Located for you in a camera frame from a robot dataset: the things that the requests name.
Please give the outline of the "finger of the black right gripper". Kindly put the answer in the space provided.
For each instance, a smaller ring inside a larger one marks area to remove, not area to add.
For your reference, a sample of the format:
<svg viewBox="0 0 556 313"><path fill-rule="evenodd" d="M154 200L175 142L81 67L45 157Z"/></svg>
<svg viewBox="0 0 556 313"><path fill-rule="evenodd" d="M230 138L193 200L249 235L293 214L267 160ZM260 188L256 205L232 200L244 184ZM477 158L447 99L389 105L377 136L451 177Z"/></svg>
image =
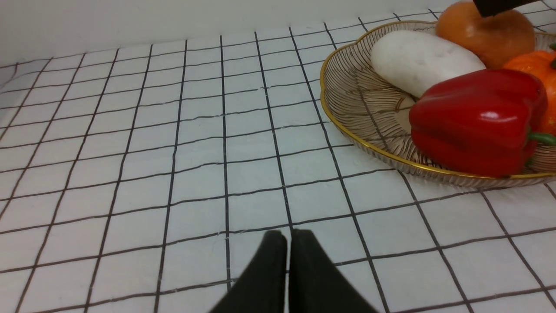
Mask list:
<svg viewBox="0 0 556 313"><path fill-rule="evenodd" d="M492 17L528 4L528 0L473 0L480 16Z"/></svg>

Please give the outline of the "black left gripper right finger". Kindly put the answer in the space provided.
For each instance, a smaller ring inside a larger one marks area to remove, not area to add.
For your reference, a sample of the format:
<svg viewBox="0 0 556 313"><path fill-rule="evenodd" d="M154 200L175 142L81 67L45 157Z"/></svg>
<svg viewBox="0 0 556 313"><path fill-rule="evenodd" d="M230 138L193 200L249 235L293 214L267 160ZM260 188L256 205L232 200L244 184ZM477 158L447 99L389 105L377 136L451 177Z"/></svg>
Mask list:
<svg viewBox="0 0 556 313"><path fill-rule="evenodd" d="M294 229L289 271L291 313L376 313L332 263L311 230Z"/></svg>

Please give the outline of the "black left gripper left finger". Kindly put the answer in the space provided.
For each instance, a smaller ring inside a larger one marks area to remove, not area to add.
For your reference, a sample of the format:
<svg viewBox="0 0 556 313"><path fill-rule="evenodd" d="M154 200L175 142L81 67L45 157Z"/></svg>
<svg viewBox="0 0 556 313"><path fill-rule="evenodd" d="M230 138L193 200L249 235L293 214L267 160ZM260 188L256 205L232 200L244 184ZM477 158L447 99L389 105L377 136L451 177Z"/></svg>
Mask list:
<svg viewBox="0 0 556 313"><path fill-rule="evenodd" d="M287 251L280 231L265 232L252 260L211 313L282 313Z"/></svg>

